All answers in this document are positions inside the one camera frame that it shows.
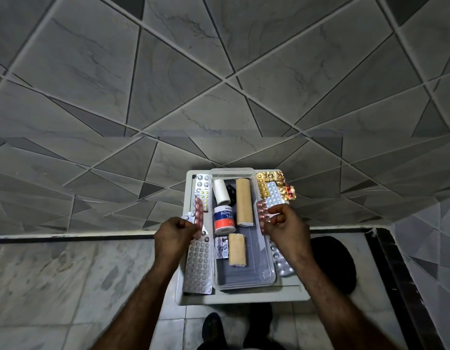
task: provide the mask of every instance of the white tape roll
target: white tape roll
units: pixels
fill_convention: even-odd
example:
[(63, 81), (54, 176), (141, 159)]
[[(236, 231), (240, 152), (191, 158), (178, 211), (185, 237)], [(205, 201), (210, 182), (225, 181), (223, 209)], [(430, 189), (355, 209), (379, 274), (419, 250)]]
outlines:
[(217, 205), (230, 205), (228, 190), (226, 190), (225, 181), (223, 179), (214, 179), (213, 181), (214, 196)]

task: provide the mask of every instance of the person's left hand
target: person's left hand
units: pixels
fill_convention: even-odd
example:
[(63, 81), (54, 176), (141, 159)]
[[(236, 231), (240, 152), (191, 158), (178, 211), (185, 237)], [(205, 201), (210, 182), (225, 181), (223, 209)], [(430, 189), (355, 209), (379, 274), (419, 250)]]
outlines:
[(153, 235), (155, 264), (176, 270), (198, 227), (179, 217), (171, 217)]

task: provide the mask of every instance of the crepe bandage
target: crepe bandage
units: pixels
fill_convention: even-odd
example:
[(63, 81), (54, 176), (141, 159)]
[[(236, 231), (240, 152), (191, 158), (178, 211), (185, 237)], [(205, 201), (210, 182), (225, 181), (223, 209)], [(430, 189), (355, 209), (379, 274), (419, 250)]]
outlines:
[(251, 184), (246, 178), (236, 179), (236, 221), (238, 226), (254, 226)]
[(239, 233), (228, 235), (228, 262), (233, 266), (246, 266), (245, 235)]

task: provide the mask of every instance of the forearm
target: forearm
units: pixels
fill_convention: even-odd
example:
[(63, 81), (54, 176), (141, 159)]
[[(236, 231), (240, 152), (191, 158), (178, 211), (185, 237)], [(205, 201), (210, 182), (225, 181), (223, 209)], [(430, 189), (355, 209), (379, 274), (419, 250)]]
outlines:
[(174, 266), (154, 263), (92, 350), (149, 349), (174, 272)]
[(335, 350), (396, 349), (391, 341), (328, 279), (314, 259), (295, 267)]

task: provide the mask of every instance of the plastic tray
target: plastic tray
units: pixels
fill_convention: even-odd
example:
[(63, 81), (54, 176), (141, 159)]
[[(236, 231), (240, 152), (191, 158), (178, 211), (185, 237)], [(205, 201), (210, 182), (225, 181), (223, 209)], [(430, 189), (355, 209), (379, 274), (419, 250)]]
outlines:
[[(272, 253), (268, 239), (262, 235), (259, 227), (256, 202), (260, 200), (257, 185), (256, 172), (252, 168), (217, 168), (210, 170), (212, 181), (216, 178), (224, 179), (225, 184), (236, 187), (236, 179), (247, 178), (251, 180), (251, 200), (253, 205), (253, 217), (255, 225), (241, 227), (236, 225), (236, 233), (245, 235), (246, 241), (246, 266), (230, 266), (228, 259), (215, 259), (214, 288), (232, 290), (238, 288), (256, 288), (272, 285), (276, 280), (275, 266), (272, 262)], [(213, 208), (217, 206), (210, 194)], [(236, 219), (236, 205), (232, 207)]]

